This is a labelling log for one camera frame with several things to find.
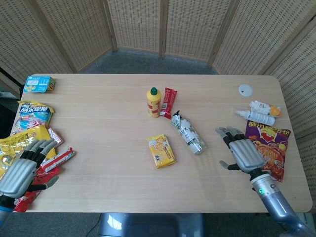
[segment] green bottle cap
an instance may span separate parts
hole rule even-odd
[[[152,95],[157,95],[157,93],[158,93],[157,88],[156,88],[156,87],[153,87],[153,88],[150,90],[150,93],[151,93]]]

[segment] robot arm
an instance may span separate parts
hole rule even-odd
[[[232,127],[220,127],[216,131],[222,136],[236,160],[236,164],[228,165],[222,160],[220,164],[228,170],[241,170],[250,174],[250,183],[270,215],[276,222],[289,228],[289,232],[281,234],[280,237],[315,237],[316,234],[295,214],[271,176],[261,170],[265,161],[253,142]]]
[[[14,210],[16,200],[22,197],[26,191],[44,190],[57,181],[58,176],[55,176],[46,184],[32,185],[36,170],[56,144],[57,142],[54,139],[48,141],[35,140],[25,148],[21,157],[10,166],[0,181],[0,227]]]

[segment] yellow snack package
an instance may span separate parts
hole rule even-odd
[[[176,162],[165,135],[161,134],[155,137],[149,137],[147,141],[157,169]]]
[[[0,179],[6,173],[9,166],[16,158],[19,158],[28,144],[34,139],[50,139],[48,131],[44,125],[27,129],[23,132],[0,139]],[[56,156],[53,148],[46,156],[47,159]]]

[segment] yellow bottle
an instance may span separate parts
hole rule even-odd
[[[152,118],[159,117],[161,92],[156,87],[147,91],[148,115]]]

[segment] white round object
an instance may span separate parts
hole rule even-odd
[[[252,92],[253,92],[252,87],[247,84],[240,85],[238,88],[238,91],[242,96],[245,96],[245,97],[252,96]]]

